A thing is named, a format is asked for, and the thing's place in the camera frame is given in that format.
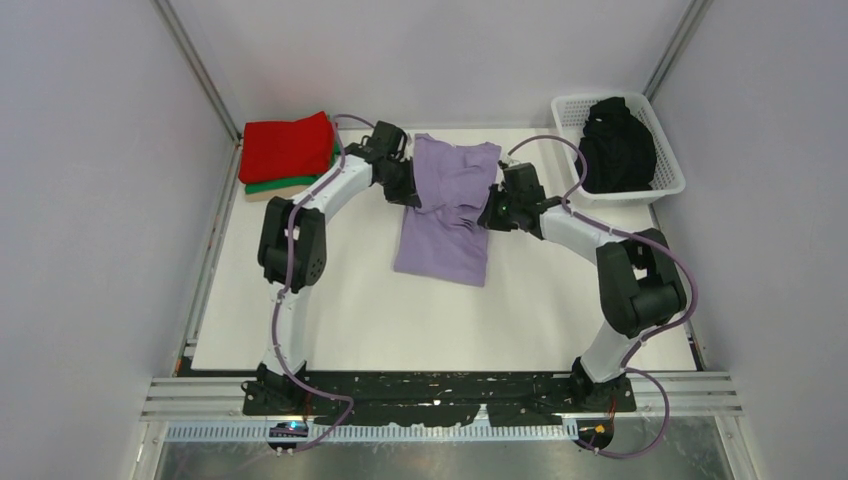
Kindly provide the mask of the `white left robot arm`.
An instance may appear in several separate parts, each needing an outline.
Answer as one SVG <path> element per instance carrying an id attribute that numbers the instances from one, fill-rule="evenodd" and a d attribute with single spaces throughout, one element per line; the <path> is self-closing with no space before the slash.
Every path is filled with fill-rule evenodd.
<path id="1" fill-rule="evenodd" d="M 292 199 L 272 198 L 265 209 L 257 260 L 272 292 L 268 349 L 245 391 L 266 397 L 284 414 L 298 412 L 309 390 L 299 371 L 308 297 L 327 266 L 327 226 L 350 200 L 373 185 L 385 199 L 420 206 L 413 164 L 406 159 L 409 136 L 377 122 L 370 134 L 340 146 L 330 169 Z"/>

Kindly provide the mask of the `lavender t-shirt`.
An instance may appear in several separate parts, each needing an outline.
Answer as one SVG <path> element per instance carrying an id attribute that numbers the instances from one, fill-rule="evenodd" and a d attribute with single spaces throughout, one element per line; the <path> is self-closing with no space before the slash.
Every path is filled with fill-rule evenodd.
<path id="1" fill-rule="evenodd" d="M 485 285 L 488 231 L 478 224 L 495 183 L 502 147 L 453 145 L 414 137 L 413 172 L 421 205 L 405 209 L 393 263 L 398 273 Z"/>

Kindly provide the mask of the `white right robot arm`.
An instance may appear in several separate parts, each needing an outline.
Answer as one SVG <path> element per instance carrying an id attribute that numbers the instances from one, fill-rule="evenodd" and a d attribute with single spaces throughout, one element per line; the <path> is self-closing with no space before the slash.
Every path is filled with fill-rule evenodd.
<path id="1" fill-rule="evenodd" d="M 636 346 L 688 304 L 678 268 L 656 229 L 619 232 L 549 197 L 529 163 L 504 165 L 489 189 L 481 227 L 521 230 L 563 246 L 595 266 L 604 323 L 572 365 L 566 391 L 571 403 L 596 410 L 621 390 Z"/>

